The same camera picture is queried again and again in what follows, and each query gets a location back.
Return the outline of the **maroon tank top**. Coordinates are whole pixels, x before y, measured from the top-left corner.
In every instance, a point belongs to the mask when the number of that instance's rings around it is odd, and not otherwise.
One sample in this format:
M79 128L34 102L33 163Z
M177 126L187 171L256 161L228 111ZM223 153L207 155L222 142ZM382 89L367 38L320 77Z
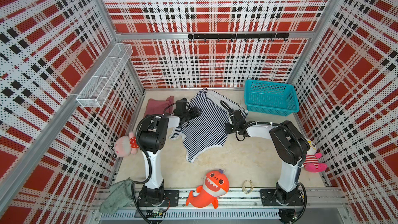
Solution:
M144 116L146 117L147 115L163 114L164 110L172 104L174 104L173 96L168 97L164 101L149 99Z

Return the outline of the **pink plush toy red dress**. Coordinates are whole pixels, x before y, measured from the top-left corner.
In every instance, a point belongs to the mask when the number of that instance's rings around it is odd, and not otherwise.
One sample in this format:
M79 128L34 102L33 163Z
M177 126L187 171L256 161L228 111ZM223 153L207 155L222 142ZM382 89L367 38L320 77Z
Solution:
M126 157L129 155L135 155L138 152L139 146L135 134L130 132L127 136L119 138L113 147L115 154L114 158Z

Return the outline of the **striped black white tank top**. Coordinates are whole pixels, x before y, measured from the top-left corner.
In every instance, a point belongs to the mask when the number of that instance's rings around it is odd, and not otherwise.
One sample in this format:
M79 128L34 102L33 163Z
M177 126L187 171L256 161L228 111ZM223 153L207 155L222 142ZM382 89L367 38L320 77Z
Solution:
M200 116L182 128L174 128L170 136L171 140L182 138L188 162L193 163L205 151L225 144L228 137L226 123L230 122L230 117L220 101L226 102L233 110L240 110L244 118L248 116L246 109L227 97L207 88L200 90L190 100L191 106L201 110Z

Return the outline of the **white plush toy yellow glasses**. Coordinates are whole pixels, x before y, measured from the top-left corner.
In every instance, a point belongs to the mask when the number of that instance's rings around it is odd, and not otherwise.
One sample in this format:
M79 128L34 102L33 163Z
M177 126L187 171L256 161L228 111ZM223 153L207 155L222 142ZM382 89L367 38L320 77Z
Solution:
M322 154L317 152L317 147L314 142L307 140L310 148L307 151L306 159L304 162L304 169L308 172L319 173L323 172L327 169L327 165L325 163L320 163L319 159L322 157Z

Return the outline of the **teal plastic basket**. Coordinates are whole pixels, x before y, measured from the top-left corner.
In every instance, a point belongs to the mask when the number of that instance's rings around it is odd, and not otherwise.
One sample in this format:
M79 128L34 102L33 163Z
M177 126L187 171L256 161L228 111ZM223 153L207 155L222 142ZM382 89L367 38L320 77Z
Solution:
M289 116L300 110L296 91L290 84L247 80L244 100L250 112Z

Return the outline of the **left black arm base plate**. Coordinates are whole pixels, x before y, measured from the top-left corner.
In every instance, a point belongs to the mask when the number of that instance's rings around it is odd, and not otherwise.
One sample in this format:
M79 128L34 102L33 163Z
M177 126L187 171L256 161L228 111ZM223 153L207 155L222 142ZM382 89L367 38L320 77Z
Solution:
M140 207L174 207L178 205L179 190L142 190L139 193L137 204Z

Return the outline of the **aluminium front rail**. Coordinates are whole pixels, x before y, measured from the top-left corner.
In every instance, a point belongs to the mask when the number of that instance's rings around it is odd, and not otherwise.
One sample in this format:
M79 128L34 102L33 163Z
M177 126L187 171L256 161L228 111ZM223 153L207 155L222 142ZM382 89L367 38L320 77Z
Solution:
M280 205L273 197L270 188L255 188L246 195L240 188L232 188L218 199L219 206L212 205L196 208L186 205L189 188L180 188L178 196L172 196L174 206L141 207L150 221L165 224L172 221L200 220L275 220L281 215L295 214L301 216L300 223L337 223L354 224L355 220L349 212L348 202L341 191L335 187L308 187L306 198L296 197L288 205Z

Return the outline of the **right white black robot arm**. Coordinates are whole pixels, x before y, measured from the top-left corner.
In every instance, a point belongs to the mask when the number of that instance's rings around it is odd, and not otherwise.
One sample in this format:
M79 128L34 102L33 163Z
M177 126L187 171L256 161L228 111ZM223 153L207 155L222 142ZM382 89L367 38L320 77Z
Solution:
M282 170L276 183L275 199L280 205L288 205L293 197L299 196L299 177L310 145L296 126L289 120L283 123L264 121L247 122L240 110L234 110L225 101L220 101L230 117L226 124L228 134L235 133L243 138L263 138L272 140Z

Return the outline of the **black wall hook rail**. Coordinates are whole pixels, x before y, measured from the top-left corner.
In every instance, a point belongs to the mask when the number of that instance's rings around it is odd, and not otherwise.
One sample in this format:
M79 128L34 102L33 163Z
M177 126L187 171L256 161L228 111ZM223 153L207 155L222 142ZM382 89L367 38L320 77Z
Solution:
M208 39L288 39L290 36L289 33L263 33L263 34L255 34L255 33L249 33L249 34L243 34L243 33L237 33L237 34L188 34L188 39L189 40L194 40L194 39L202 39L202 40L208 40Z

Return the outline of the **green cloth rag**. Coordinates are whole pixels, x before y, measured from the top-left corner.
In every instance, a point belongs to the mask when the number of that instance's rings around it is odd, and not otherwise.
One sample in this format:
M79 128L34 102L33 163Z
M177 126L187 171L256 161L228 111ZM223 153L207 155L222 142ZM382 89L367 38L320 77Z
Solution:
M132 180L130 178L119 181L110 186L110 195L99 207L99 212L103 214L115 214L120 208L133 202Z

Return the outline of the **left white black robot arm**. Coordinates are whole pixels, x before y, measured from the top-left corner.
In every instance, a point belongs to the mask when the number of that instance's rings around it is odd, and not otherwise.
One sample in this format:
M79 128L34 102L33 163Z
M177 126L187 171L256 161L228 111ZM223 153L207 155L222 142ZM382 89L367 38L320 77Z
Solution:
M202 110L191 106L186 98L167 106L159 114L147 115L137 125L136 141L145 159L146 179L134 181L142 185L135 200L137 206L171 206L178 204L178 190L165 190L161 172L161 151L169 129L187 127L191 120L200 117Z

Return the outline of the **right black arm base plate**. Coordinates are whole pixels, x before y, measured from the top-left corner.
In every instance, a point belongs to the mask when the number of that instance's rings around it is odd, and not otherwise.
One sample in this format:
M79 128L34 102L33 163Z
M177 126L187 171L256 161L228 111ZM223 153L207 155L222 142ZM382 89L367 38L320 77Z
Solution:
M263 206L304 206L303 197L298 189L291 192L281 189L261 189L260 200Z

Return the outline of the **red shark plush toy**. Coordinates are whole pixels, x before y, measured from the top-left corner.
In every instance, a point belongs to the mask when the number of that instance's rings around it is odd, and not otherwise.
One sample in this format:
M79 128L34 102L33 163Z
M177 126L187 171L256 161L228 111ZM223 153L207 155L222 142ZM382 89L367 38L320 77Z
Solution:
M196 208L204 208L211 204L214 209L217 209L218 198L226 195L229 189L230 182L223 170L210 171L206 174L203 185L196 188L197 195L194 195L193 190L190 191L185 205L191 204Z

